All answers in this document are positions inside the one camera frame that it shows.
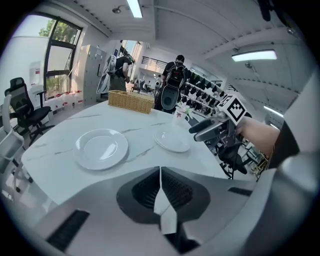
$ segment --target white ceiling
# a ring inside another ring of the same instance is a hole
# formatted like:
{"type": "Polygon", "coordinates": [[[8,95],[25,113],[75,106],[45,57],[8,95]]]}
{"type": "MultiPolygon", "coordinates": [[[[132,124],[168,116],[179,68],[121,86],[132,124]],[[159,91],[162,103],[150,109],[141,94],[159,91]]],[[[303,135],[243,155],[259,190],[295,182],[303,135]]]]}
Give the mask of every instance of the white ceiling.
{"type": "Polygon", "coordinates": [[[316,65],[274,11],[270,22],[263,20],[257,0],[140,0],[141,19],[133,17],[126,0],[76,2],[111,31],[111,39],[139,40],[181,52],[217,77],[228,78],[256,110],[264,113],[264,105],[284,113],[316,65]],[[119,5],[125,6],[120,7],[120,14],[114,14],[112,9],[119,5]],[[251,61],[257,77],[245,67],[245,61],[232,60],[235,48],[239,53],[274,49],[277,60],[251,61]]]}

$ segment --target black office chair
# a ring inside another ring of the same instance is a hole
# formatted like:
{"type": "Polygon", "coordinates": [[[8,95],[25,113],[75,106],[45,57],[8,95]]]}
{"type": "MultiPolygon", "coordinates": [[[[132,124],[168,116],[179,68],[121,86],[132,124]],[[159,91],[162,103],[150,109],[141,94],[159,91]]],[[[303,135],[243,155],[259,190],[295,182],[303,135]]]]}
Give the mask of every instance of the black office chair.
{"type": "Polygon", "coordinates": [[[241,142],[238,142],[229,147],[223,147],[218,149],[218,157],[222,161],[220,164],[222,170],[225,175],[229,177],[229,179],[234,179],[234,172],[238,170],[242,174],[247,174],[247,170],[245,165],[254,162],[254,159],[248,155],[248,159],[242,161],[241,156],[238,154],[239,147],[241,146],[241,142]]]}
{"type": "Polygon", "coordinates": [[[34,109],[34,106],[29,98],[27,85],[22,77],[17,77],[10,80],[10,88],[6,89],[5,96],[11,94],[11,107],[15,111],[13,117],[18,120],[18,125],[27,129],[29,132],[29,127],[36,127],[36,130],[30,132],[29,137],[31,139],[29,146],[35,141],[37,136],[43,135],[43,131],[54,127],[54,125],[44,126],[41,120],[44,119],[51,108],[49,106],[43,106],[43,93],[42,91],[37,93],[40,96],[40,108],[34,109]]]}

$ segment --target marble table top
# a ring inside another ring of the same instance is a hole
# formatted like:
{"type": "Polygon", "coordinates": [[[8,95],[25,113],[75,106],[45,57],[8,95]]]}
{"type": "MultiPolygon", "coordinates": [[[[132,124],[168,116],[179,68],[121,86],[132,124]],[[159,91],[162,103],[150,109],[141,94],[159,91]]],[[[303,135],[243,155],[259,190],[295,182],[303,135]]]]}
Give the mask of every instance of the marble table top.
{"type": "MultiPolygon", "coordinates": [[[[187,133],[190,149],[184,153],[167,151],[155,142],[155,131],[169,125],[172,118],[173,115],[158,110],[144,114],[110,106],[105,101],[50,129],[26,150],[21,160],[34,182],[58,205],[93,183],[154,166],[225,179],[213,154],[203,142],[194,141],[193,134],[187,133]],[[87,170],[74,159],[76,140],[95,129],[116,130],[128,141],[126,157],[110,169],[87,170]]],[[[190,125],[184,120],[182,127],[187,131],[190,125]]]]}

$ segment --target wicker basket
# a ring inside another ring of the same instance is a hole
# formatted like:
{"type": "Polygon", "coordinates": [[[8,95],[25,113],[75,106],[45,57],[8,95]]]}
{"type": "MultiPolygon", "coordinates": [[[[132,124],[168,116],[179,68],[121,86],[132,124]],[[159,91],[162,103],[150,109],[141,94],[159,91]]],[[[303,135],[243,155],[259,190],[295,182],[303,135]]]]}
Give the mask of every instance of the wicker basket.
{"type": "Polygon", "coordinates": [[[138,111],[149,114],[154,107],[154,98],[152,96],[141,95],[136,92],[125,92],[121,90],[109,91],[109,105],[138,111]]]}

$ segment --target metal cabinet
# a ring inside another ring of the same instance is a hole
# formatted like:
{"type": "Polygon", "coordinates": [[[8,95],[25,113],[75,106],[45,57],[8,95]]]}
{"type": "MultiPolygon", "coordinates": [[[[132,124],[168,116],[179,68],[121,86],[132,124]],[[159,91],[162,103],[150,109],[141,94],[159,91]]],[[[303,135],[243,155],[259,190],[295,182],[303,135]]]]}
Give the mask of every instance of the metal cabinet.
{"type": "Polygon", "coordinates": [[[106,55],[106,52],[92,45],[81,47],[75,71],[75,83],[77,91],[83,93],[85,105],[92,105],[97,100],[97,86],[103,72],[106,55]]]}

